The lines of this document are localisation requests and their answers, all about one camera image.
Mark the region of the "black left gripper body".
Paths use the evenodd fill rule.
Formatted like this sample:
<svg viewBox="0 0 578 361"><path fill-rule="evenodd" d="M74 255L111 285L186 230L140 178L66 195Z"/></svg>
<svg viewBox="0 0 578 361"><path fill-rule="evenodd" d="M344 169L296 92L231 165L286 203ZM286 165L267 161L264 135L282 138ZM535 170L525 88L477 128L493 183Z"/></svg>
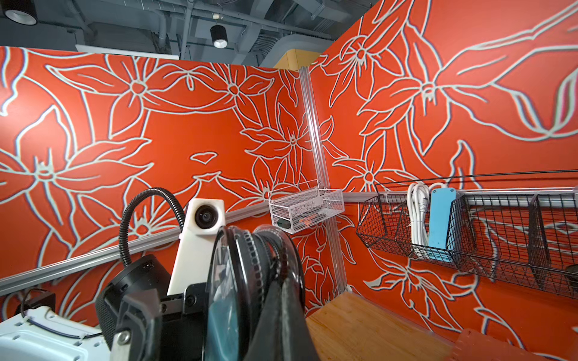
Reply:
<svg viewBox="0 0 578 361"><path fill-rule="evenodd" d="M132 262L96 299L110 349L126 347L123 360L201 360L206 341L206 284L168 294L170 274L153 255Z"/></svg>

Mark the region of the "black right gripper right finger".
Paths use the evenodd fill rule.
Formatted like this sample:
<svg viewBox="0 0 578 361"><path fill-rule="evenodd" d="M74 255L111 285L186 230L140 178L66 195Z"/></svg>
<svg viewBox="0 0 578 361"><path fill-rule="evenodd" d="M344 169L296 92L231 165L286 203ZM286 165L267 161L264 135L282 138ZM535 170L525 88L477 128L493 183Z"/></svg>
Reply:
<svg viewBox="0 0 578 361"><path fill-rule="evenodd" d="M292 278L281 287L281 359L319 361Z"/></svg>

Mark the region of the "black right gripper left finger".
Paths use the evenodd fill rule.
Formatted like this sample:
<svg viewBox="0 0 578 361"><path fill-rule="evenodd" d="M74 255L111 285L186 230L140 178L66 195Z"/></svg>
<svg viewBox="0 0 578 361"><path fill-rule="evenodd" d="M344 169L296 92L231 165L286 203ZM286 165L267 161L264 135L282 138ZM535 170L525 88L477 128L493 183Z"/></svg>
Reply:
<svg viewBox="0 0 578 361"><path fill-rule="evenodd" d="M281 360L281 287L274 281L244 360Z"/></svg>

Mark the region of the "green charger plug front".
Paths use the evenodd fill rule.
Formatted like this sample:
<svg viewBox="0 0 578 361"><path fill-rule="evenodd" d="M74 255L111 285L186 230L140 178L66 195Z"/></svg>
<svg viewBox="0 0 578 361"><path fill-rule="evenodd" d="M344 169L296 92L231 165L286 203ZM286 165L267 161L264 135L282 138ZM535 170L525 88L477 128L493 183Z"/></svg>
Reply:
<svg viewBox="0 0 578 361"><path fill-rule="evenodd" d="M218 290L209 306L205 360L239 359L236 294Z"/></svg>

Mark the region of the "black round zip pouch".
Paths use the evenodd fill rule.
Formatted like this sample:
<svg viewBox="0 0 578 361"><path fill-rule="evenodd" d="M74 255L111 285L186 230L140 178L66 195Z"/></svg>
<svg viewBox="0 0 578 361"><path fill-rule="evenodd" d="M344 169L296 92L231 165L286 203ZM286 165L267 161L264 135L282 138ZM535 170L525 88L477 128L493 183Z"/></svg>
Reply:
<svg viewBox="0 0 578 361"><path fill-rule="evenodd" d="M265 224L254 232L239 227L221 227L215 239L209 276L209 306L218 290L235 292L239 320L239 359L248 352L270 285L281 276L296 280L300 306L305 306L305 281L299 253L281 228ZM206 341L203 353L205 359Z"/></svg>

